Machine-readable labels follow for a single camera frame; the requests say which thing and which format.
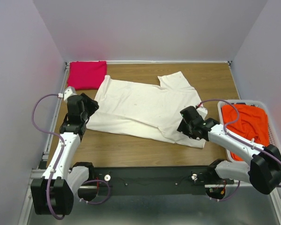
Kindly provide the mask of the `white t shirt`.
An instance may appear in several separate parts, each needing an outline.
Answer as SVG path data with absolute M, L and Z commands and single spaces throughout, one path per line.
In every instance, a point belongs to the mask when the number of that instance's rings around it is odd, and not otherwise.
M 95 96 L 99 109 L 90 117 L 87 129 L 204 148 L 205 140 L 177 131 L 180 111 L 201 102 L 198 92 L 182 72 L 158 79 L 160 84 L 152 85 L 106 75 Z

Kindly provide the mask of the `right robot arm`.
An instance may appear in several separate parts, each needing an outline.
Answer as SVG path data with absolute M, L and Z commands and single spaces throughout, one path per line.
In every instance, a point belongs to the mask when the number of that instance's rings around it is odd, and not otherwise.
M 276 146 L 245 139 L 212 118 L 203 119 L 198 110 L 194 106 L 181 110 L 182 120 L 177 131 L 192 139 L 220 145 L 243 160 L 243 163 L 232 163 L 218 159 L 208 166 L 205 177 L 247 182 L 265 195 L 281 188 L 281 153 Z

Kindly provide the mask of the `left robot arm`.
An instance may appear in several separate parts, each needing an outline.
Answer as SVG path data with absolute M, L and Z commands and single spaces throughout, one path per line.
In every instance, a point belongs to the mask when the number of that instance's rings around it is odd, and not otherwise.
M 51 132 L 59 142 L 51 162 L 40 178 L 30 185 L 35 213 L 52 215 L 62 220 L 69 215 L 74 205 L 74 194 L 86 181 L 96 178 L 93 164 L 79 162 L 71 166 L 71 161 L 81 144 L 90 117 L 99 105 L 85 93 L 63 95 L 67 104 L 67 114 L 59 128 L 59 133 Z

